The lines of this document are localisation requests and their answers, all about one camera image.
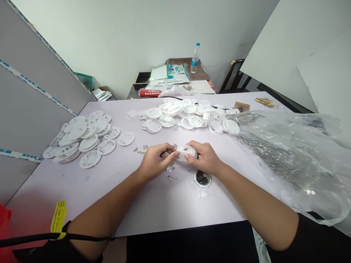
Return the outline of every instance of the table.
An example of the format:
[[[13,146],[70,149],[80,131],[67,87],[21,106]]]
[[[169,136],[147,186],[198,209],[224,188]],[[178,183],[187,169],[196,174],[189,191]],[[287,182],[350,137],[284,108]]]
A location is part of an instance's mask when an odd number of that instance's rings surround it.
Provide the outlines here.
[[[184,98],[208,100],[212,105],[221,104],[228,108],[232,108],[235,102],[239,101],[250,104],[251,110],[286,111],[283,105],[279,108],[268,108],[255,101],[255,98],[262,96],[272,98],[266,92]],[[122,133],[133,132],[135,140],[130,146],[117,145],[112,153],[103,156],[97,166],[91,169],[79,167],[82,154],[75,161],[66,164],[44,160],[7,205],[8,209],[13,210],[11,226],[14,236],[49,232],[57,201],[67,201],[66,221],[74,219],[138,167],[143,155],[133,150],[136,147],[142,149],[143,145],[168,142],[181,146],[190,140],[209,142],[225,163],[277,196],[276,189],[253,165],[253,160],[247,158],[247,154],[229,134],[223,133],[217,136],[211,134],[207,128],[179,131],[172,127],[162,128],[157,134],[150,134],[141,129],[142,121],[138,119],[129,121],[125,118],[130,110],[140,111],[157,107],[162,100],[162,98],[152,98],[89,102],[80,115],[88,116],[93,111],[102,110],[106,115],[112,116],[111,126],[119,127]],[[173,172],[165,171],[147,184],[125,216],[116,236],[215,225],[246,219],[218,179],[213,178],[209,195],[199,198],[190,185],[195,170],[179,163],[175,163],[175,167]],[[168,175],[177,179],[170,182]],[[43,241],[38,241],[16,246],[15,249],[43,244]]]

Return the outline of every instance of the chair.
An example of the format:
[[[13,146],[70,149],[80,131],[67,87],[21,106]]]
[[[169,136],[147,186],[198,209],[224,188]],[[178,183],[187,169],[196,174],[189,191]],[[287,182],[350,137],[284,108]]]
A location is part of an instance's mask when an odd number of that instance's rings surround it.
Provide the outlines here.
[[[248,85],[248,83],[250,82],[250,80],[252,79],[250,76],[248,76],[248,78],[246,79],[246,81],[244,82],[244,84],[242,85],[241,88],[238,89],[238,85],[240,83],[240,80],[242,79],[242,76],[244,75],[244,73],[242,73],[240,71],[240,68],[242,66],[242,63],[245,61],[245,59],[240,59],[240,60],[233,60],[231,63],[231,68],[228,72],[228,75],[226,77],[226,79],[224,80],[224,83],[222,85],[222,87],[220,88],[219,94],[225,94],[225,93],[238,93],[238,92],[244,92],[246,86]],[[237,71],[237,74],[234,78],[233,84],[231,85],[230,89],[226,89],[226,86],[228,84],[228,81],[233,73],[233,70],[235,68],[235,65],[238,64],[239,68]]]

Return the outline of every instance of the tape strip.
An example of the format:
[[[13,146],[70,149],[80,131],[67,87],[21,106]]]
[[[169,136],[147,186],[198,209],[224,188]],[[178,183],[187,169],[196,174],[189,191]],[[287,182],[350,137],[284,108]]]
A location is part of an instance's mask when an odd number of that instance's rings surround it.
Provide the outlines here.
[[[28,21],[28,19],[19,11],[19,9],[10,1],[6,0],[6,2],[10,5],[10,7],[23,19],[23,21],[30,27],[30,29],[36,33],[36,35],[41,39],[41,41],[51,50],[51,52],[61,61],[61,63],[66,67],[66,69],[71,72],[71,74],[80,82],[80,84],[87,90],[87,92],[94,98],[94,100],[98,101],[97,98],[92,94],[92,92],[84,85],[84,83],[77,77],[76,73],[67,65],[67,63],[56,53],[56,51],[50,46],[50,44],[45,40],[45,38],[32,26],[32,24]]]
[[[25,83],[27,83],[29,86],[31,86],[35,90],[39,91],[45,97],[49,98],[50,100],[52,100],[57,105],[59,105],[60,107],[64,108],[66,111],[68,111],[72,115],[78,116],[74,111],[72,111],[70,108],[68,108],[65,104],[62,104],[59,100],[55,99],[53,96],[48,94],[45,90],[43,90],[37,84],[35,84],[31,80],[29,80],[27,77],[23,76],[21,73],[19,73],[17,70],[15,70],[13,67],[11,67],[9,64],[7,64],[6,62],[2,61],[1,59],[0,59],[0,65],[3,66],[8,71],[10,71],[15,76],[19,77],[21,80],[23,80]]]
[[[43,160],[43,158],[39,158],[39,157],[36,157],[34,155],[28,155],[25,153],[18,153],[18,152],[6,150],[6,149],[1,149],[1,148],[0,148],[0,155],[9,156],[9,157],[16,158],[16,159],[33,161],[36,163],[41,163],[41,161]]]

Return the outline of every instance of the plastic bottle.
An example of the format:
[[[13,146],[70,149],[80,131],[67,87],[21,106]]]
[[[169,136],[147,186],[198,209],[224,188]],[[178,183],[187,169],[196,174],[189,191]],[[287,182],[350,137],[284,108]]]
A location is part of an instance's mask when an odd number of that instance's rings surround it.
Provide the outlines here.
[[[199,61],[199,55],[200,55],[200,43],[196,43],[196,49],[194,52],[193,59],[191,61],[191,68],[190,68],[191,73],[196,73],[197,71],[197,62]]]

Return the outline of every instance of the right hand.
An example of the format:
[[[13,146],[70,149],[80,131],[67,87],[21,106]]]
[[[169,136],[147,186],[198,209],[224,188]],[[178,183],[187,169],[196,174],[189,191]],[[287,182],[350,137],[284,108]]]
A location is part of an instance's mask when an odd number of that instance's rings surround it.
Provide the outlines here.
[[[189,164],[195,166],[200,171],[216,175],[216,173],[220,170],[220,167],[224,165],[224,162],[218,158],[211,144],[208,142],[201,144],[196,141],[191,141],[188,142],[187,145],[190,145],[197,151],[199,158],[195,159],[188,154],[185,155],[185,158]]]

